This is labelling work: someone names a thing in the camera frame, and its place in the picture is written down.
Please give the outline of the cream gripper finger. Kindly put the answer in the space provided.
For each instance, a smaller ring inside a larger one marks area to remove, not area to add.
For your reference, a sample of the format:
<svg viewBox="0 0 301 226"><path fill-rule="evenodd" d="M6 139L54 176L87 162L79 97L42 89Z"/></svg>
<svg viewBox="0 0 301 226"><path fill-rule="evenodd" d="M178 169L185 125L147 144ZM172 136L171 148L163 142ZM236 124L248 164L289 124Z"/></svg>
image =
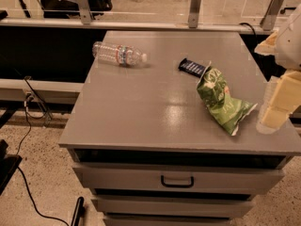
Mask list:
<svg viewBox="0 0 301 226"><path fill-rule="evenodd" d="M267 39L259 43L255 52L262 56L273 56L275 54L277 31L273 32Z"/></svg>
<svg viewBox="0 0 301 226"><path fill-rule="evenodd" d="M256 129L262 134L275 133L301 105L301 72L288 70L272 76L266 85Z"/></svg>

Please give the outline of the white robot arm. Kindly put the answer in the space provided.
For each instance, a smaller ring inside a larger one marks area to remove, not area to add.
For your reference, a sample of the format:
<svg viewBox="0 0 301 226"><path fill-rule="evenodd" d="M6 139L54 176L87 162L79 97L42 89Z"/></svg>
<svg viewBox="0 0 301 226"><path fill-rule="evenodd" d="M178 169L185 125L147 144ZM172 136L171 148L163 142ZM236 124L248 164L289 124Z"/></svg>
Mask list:
<svg viewBox="0 0 301 226"><path fill-rule="evenodd" d="M267 82L256 128L262 134L275 133L301 105L301 5L282 27L262 41L255 52L274 56L286 72Z"/></svg>

